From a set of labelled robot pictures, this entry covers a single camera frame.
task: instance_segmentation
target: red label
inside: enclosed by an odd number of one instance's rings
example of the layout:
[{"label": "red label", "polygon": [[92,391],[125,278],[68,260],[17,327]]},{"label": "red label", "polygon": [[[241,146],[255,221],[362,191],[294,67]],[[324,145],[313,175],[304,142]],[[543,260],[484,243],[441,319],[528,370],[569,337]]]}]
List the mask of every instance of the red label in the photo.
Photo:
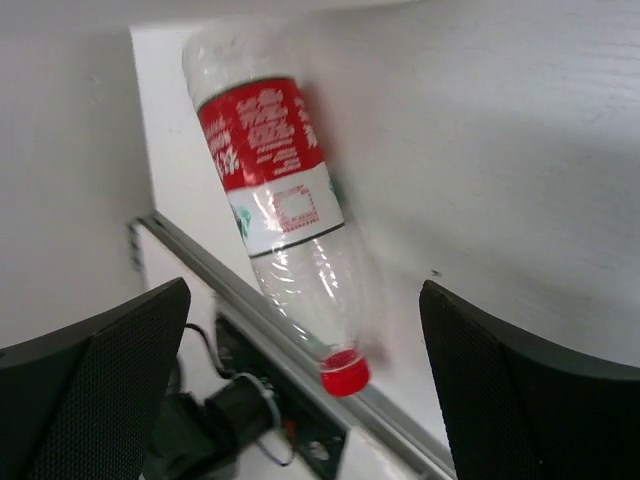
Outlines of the red label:
[{"label": "red label", "polygon": [[233,88],[205,103],[198,118],[226,192],[263,185],[323,161],[293,79]]}]

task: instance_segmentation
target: metal rail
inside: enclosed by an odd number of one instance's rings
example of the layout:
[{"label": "metal rail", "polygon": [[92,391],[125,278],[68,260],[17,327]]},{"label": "metal rail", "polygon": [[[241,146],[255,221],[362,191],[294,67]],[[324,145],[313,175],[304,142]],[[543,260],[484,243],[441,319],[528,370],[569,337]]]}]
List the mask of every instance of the metal rail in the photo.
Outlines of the metal rail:
[{"label": "metal rail", "polygon": [[190,270],[211,287],[218,308],[263,353],[300,386],[315,403],[343,426],[361,425],[394,452],[418,476],[428,480],[454,480],[447,452],[408,415],[375,387],[336,399],[320,384],[312,359],[280,328],[264,297],[214,258],[160,213],[141,218],[146,227]]}]

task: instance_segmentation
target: electrical outlet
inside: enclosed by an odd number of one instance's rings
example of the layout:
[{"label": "electrical outlet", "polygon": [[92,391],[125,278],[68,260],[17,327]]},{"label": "electrical outlet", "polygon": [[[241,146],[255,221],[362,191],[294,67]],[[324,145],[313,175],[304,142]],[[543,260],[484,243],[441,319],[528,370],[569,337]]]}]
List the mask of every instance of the electrical outlet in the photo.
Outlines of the electrical outlet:
[{"label": "electrical outlet", "polygon": [[322,480],[336,479],[347,432],[220,316],[216,319],[216,341],[225,369],[251,373],[273,387],[283,420],[295,425],[298,456]]}]

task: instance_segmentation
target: power cord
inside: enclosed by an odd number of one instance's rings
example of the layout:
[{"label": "power cord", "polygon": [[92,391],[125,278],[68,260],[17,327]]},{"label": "power cord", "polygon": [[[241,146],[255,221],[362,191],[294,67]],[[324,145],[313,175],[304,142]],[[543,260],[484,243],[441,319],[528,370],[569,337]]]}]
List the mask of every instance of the power cord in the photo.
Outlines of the power cord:
[{"label": "power cord", "polygon": [[205,347],[207,349],[207,354],[209,355],[211,364],[213,365],[213,368],[216,370],[216,372],[218,372],[218,375],[220,375],[220,377],[224,378],[225,380],[230,380],[236,375],[236,372],[232,370],[227,370],[224,367],[224,365],[220,361],[220,357],[218,357],[218,352],[216,351],[216,349],[213,347],[213,344],[209,340],[209,336],[207,335],[207,332],[205,332],[200,325],[196,325],[195,323],[187,323],[184,326],[184,328],[185,330],[187,329],[193,330],[198,335],[200,335],[200,338],[204,342]]},{"label": "power cord", "polygon": [[288,467],[293,463],[293,461],[296,458],[297,442],[296,442],[296,435],[295,435],[295,425],[293,422],[288,422],[288,424],[286,425],[286,431],[287,431],[287,439],[291,444],[291,450],[289,452],[289,458],[287,458],[284,461],[280,460],[273,453],[271,453],[269,449],[267,449],[267,447],[265,447],[260,440],[256,440],[255,442],[256,446],[265,457],[267,457],[273,463],[281,467]]},{"label": "power cord", "polygon": [[[256,388],[260,391],[260,394],[264,397],[265,401],[269,405],[269,408],[271,409],[271,414],[274,420],[274,426],[276,428],[281,428],[282,416],[280,414],[280,409],[278,408],[278,405],[273,399],[273,396],[274,396],[273,390],[266,387],[255,375],[252,375],[250,373],[236,374],[232,370],[227,370],[222,364],[222,362],[220,361],[220,357],[218,357],[217,351],[214,349],[213,344],[209,340],[209,336],[207,335],[207,332],[200,325],[196,325],[195,323],[187,323],[184,326],[184,328],[185,330],[186,329],[193,330],[200,336],[200,338],[202,339],[207,349],[207,353],[211,360],[211,364],[213,365],[213,368],[216,370],[218,375],[220,375],[220,377],[226,380],[233,380],[238,377],[246,377],[249,381],[251,381],[251,383],[253,383],[256,386]],[[288,467],[293,463],[294,459],[296,458],[297,448],[296,448],[295,424],[293,422],[286,422],[285,430],[287,433],[287,439],[289,440],[289,443],[291,445],[289,458],[287,458],[287,460],[284,460],[284,461],[280,460],[271,451],[269,451],[269,449],[265,447],[265,445],[260,440],[255,441],[256,446],[262,452],[262,454],[280,467]]]}]

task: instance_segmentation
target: bottle label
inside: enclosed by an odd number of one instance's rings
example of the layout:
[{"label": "bottle label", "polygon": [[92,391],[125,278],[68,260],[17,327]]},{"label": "bottle label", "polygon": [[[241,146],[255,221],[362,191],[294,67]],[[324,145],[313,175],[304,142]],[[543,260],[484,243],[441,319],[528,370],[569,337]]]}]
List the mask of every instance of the bottle label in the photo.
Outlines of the bottle label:
[{"label": "bottle label", "polygon": [[198,118],[250,257],[344,224],[293,79],[232,88],[205,102]]}]

